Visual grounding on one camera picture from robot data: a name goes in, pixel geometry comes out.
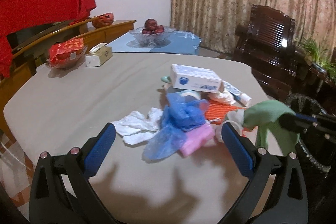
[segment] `orange yarn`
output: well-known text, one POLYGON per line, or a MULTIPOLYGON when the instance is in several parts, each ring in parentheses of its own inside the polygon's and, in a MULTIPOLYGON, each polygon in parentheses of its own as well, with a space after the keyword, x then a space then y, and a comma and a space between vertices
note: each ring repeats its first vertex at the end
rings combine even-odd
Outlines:
POLYGON ((209 100, 209 109, 205 112, 205 118, 210 121, 220 118, 220 122, 213 122, 214 124, 221 124, 225 115, 231 110, 237 110, 244 107, 233 106, 233 105, 223 105, 214 100, 209 100))

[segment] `red apple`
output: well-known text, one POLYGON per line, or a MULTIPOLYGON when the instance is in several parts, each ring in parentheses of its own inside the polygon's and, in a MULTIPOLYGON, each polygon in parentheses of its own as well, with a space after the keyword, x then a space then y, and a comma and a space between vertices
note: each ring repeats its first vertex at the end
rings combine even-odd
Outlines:
POLYGON ((164 29, 156 29, 156 30, 154 31, 154 33, 163 33, 163 32, 165 32, 164 29))
POLYGON ((148 31, 155 31, 157 26, 158 26, 158 23, 154 19, 147 19, 145 22, 145 29, 148 31))
POLYGON ((152 34, 152 31, 148 31, 148 30, 146 30, 146 29, 143 29, 143 30, 142 30, 142 33, 143 33, 143 34, 152 34))

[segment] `table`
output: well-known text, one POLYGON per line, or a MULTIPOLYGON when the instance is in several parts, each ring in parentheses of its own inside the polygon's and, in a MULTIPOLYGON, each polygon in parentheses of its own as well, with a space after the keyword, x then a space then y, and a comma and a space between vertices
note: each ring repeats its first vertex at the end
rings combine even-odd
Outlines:
MULTIPOLYGON (((160 78, 169 74, 171 64, 213 69, 248 93, 252 104, 267 100, 251 68, 243 63, 192 55, 119 53, 97 68, 81 65, 59 74, 40 68, 8 102, 4 115, 36 164, 41 152, 61 155, 81 147, 107 122, 133 110, 148 113, 151 107, 162 107, 160 78)), ((280 155, 271 134, 268 142, 270 153, 280 155)), ((203 147, 186 159, 174 154, 152 164, 142 161, 143 148, 125 146, 117 136, 99 172, 90 179, 104 205, 128 224, 215 224, 247 182, 224 144, 203 147)), ((256 213, 272 182, 271 178, 256 213)), ((72 192, 67 180, 65 185, 72 192)))
POLYGON ((107 46, 112 47, 113 52, 162 52, 198 55, 201 41, 197 35, 191 32, 175 31, 162 46, 141 47, 134 36, 127 32, 107 46))

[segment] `blue tablecloth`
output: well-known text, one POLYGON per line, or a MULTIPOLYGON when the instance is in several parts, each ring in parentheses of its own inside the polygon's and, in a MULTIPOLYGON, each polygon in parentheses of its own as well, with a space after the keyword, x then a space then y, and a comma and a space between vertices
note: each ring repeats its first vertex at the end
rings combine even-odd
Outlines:
POLYGON ((198 55, 201 41, 197 35, 191 32, 175 31, 161 46, 141 47, 133 35, 126 33, 107 46, 112 47, 113 52, 163 52, 198 55))

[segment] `crumpled blue plastic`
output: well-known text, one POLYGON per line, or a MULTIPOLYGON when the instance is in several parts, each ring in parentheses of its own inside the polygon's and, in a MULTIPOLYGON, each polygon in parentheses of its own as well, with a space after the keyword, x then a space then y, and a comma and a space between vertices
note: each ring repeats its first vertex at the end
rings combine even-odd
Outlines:
POLYGON ((149 140, 143 151, 144 158, 160 160, 177 152, 186 141, 185 132, 206 123, 204 112, 208 107, 207 100, 171 102, 171 106, 165 106, 161 130, 149 140))

